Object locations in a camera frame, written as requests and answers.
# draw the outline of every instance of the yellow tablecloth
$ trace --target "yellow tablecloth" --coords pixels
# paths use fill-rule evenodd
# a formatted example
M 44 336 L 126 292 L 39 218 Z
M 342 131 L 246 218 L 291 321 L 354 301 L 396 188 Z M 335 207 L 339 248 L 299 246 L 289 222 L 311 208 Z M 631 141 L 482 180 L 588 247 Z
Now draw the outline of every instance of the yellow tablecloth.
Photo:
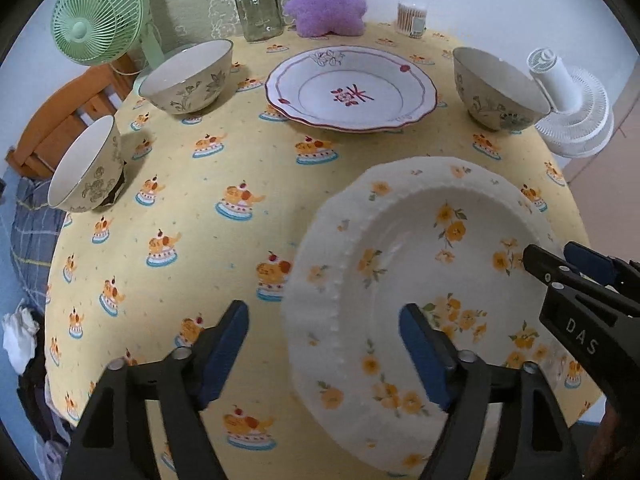
M 159 360 L 193 340 L 201 326 L 216 324 L 238 298 L 249 305 L 251 328 L 222 398 L 202 414 L 229 478 L 384 478 L 385 472 L 335 444 L 292 393 L 278 303 L 257 294 L 269 294 L 258 264 L 271 253 L 294 264 L 296 246 L 322 203 L 371 166 L 416 155 L 457 156 L 501 174 L 527 193 L 532 206 L 545 209 L 561 244 L 588 240 L 535 129 L 494 134 L 466 113 L 454 85 L 453 38 L 427 32 L 412 40 L 379 24 L 369 25 L 361 38 L 310 40 L 287 31 L 276 42 L 273 48 L 235 40 L 239 65 L 202 118 L 181 121 L 135 94 L 116 114 L 127 189 L 108 210 L 67 219 L 51 266 L 46 333 L 52 396 L 60 412 L 77 420 L 109 361 L 123 355 L 132 364 Z M 418 63 L 438 89 L 438 108 L 400 133 L 351 135 L 280 120 L 268 109 L 260 83 L 284 59 L 338 44 L 373 46 Z M 298 164 L 296 145 L 308 142 L 306 136 L 331 142 L 338 157 Z M 495 158 L 480 150 L 486 140 Z M 228 192 L 243 200 L 239 209 Z M 231 211 L 246 218 L 249 206 L 247 221 L 224 216 Z M 151 265 L 150 245 L 161 250 Z M 279 269 L 287 272 L 287 264 Z M 276 296 L 281 278 L 271 283 Z M 560 382 L 557 394 L 573 422 L 598 390 L 571 357 Z M 255 452 L 228 443 L 224 416 L 236 408 L 258 436 L 263 433 L 259 444 L 273 449 Z M 170 461 L 155 403 L 150 423 L 162 476 L 174 478 L 165 465 Z

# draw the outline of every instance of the blue floor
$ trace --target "blue floor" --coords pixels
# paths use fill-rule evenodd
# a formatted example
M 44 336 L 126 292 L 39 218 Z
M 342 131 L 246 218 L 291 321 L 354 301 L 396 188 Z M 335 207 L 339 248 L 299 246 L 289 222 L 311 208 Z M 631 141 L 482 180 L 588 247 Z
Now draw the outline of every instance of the blue floor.
M 0 317 L 14 312 L 22 299 L 22 289 L 15 277 L 10 258 L 10 232 L 15 215 L 15 191 L 18 176 L 8 169 L 2 176 L 6 189 L 0 198 Z M 0 418 L 31 470 L 42 478 L 33 443 L 35 431 L 24 415 L 15 391 L 18 375 L 9 363 L 6 351 L 0 344 Z

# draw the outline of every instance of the plaid fabric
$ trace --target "plaid fabric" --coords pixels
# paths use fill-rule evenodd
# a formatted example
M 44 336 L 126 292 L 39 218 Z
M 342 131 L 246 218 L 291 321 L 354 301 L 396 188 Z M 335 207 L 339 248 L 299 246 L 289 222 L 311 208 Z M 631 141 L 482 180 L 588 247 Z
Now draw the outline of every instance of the plaid fabric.
M 11 229 L 14 269 L 30 303 L 44 313 L 49 269 L 65 212 L 47 204 L 50 180 L 20 179 Z

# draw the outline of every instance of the chair backrest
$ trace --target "chair backrest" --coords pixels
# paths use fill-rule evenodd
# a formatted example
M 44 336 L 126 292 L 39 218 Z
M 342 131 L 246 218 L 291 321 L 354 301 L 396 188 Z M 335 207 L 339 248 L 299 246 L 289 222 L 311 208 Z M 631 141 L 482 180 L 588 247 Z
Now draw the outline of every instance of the chair backrest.
M 112 63 L 123 73 L 136 67 L 126 55 Z M 133 88 L 134 76 L 124 76 L 108 64 L 92 66 L 80 77 L 57 90 L 38 109 L 24 129 L 15 148 L 8 151 L 6 161 L 18 174 L 29 178 L 50 178 L 62 156 L 86 129 L 78 112 L 85 112 L 92 120 L 113 115 L 115 106 L 105 94 L 112 86 L 124 101 Z

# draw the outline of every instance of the plate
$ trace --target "plate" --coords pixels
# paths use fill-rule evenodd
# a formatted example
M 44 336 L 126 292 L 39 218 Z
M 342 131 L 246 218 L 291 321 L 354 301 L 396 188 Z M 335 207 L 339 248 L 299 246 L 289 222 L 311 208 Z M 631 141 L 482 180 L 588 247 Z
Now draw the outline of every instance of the plate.
M 362 46 L 316 48 L 287 59 L 267 79 L 267 100 L 301 123 L 342 132 L 401 128 L 438 102 L 412 62 Z
M 560 256 L 554 240 L 515 186 L 474 164 L 417 157 L 370 169 L 318 211 L 287 282 L 297 393 L 359 459 L 419 474 L 446 414 L 402 344 L 400 308 L 417 303 L 457 348 L 491 364 L 537 361 L 553 387 L 561 346 L 538 320 L 546 287 L 521 258 L 532 243 Z

